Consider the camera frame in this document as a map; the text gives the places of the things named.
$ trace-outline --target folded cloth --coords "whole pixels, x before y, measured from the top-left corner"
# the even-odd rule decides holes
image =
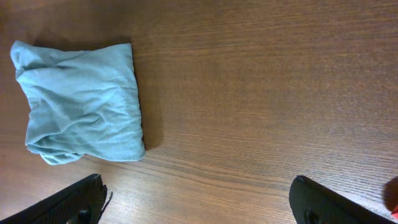
[[[11,58],[31,112],[25,144],[51,165],[84,154],[144,157],[131,44],[63,52],[15,41]]]

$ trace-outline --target fabric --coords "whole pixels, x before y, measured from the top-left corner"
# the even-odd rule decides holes
[[[131,44],[63,52],[15,41],[11,58],[31,112],[25,144],[51,165],[84,154],[145,155]]]

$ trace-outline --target cloth fold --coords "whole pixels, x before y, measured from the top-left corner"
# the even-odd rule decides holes
[[[84,154],[145,155],[131,44],[64,52],[15,41],[11,58],[31,112],[25,144],[51,165]]]

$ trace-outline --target wooden table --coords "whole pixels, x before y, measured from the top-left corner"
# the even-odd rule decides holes
[[[2,0],[0,37],[0,219],[92,173],[114,192],[102,223],[293,223],[299,174],[389,217],[395,0]],[[17,39],[131,42],[146,158],[50,166],[27,151]]]

